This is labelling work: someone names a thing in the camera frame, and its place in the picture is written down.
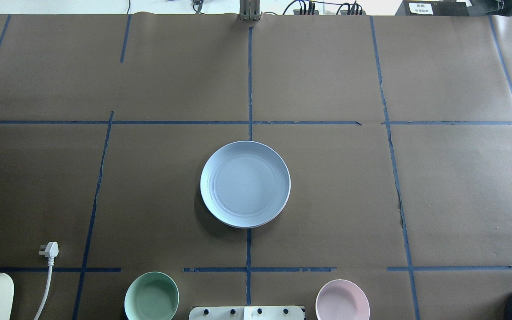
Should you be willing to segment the blue plate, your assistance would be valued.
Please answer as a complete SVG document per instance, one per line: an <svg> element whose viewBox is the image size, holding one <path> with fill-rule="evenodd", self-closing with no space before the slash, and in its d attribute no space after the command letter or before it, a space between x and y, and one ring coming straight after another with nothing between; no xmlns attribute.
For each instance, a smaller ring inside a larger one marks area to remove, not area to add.
<svg viewBox="0 0 512 320"><path fill-rule="evenodd" d="M200 194L208 211L223 224L242 229L274 220L286 207L291 186L283 158L253 140L215 151L200 176Z"/></svg>

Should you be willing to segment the pink plate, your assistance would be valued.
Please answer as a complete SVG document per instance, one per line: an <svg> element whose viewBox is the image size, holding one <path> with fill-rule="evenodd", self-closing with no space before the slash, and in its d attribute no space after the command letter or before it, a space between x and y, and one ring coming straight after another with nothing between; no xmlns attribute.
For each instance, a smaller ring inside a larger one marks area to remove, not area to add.
<svg viewBox="0 0 512 320"><path fill-rule="evenodd" d="M248 228L262 227L265 224L271 223L276 218L278 218L285 211L289 203L290 197L287 196L287 198L284 198L282 200L282 203L278 202L266 205L266 207L264 207L264 209L262 209L260 212L256 213L254 216L249 217Z"/></svg>

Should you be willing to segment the pink bowl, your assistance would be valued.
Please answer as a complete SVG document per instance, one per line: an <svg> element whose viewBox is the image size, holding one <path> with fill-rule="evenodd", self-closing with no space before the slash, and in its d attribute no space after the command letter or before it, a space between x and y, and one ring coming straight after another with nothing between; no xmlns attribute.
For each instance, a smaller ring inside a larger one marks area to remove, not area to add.
<svg viewBox="0 0 512 320"><path fill-rule="evenodd" d="M315 310L319 320L369 320L371 314L363 290L344 279L329 281L319 290Z"/></svg>

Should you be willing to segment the green bowl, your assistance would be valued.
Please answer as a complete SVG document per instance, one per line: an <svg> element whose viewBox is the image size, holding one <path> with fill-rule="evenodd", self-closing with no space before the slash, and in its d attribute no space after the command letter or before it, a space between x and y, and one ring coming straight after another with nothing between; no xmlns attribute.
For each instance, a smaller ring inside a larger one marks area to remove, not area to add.
<svg viewBox="0 0 512 320"><path fill-rule="evenodd" d="M147 272L129 286L124 298L128 320L172 320L180 294L175 281L162 272Z"/></svg>

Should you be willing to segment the black box with label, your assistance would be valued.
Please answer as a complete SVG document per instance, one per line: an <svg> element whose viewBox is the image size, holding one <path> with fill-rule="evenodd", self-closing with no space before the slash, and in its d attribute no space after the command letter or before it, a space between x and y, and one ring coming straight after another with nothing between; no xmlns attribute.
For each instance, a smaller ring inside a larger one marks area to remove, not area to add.
<svg viewBox="0 0 512 320"><path fill-rule="evenodd" d="M403 0L395 16L469 16L465 2Z"/></svg>

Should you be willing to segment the aluminium frame post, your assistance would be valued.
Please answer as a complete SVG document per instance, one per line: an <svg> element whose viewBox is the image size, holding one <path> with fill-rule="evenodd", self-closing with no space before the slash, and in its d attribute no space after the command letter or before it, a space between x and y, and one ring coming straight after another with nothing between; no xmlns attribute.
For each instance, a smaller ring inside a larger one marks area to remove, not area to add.
<svg viewBox="0 0 512 320"><path fill-rule="evenodd" d="M240 0L239 20L259 21L261 19L260 0Z"/></svg>

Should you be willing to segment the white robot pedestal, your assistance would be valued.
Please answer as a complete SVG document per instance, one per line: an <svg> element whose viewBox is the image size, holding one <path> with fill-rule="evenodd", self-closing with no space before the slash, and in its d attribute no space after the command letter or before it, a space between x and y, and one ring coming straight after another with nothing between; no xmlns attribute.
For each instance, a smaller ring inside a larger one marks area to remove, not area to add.
<svg viewBox="0 0 512 320"><path fill-rule="evenodd" d="M194 307L189 320L305 320L305 308L279 306L201 306Z"/></svg>

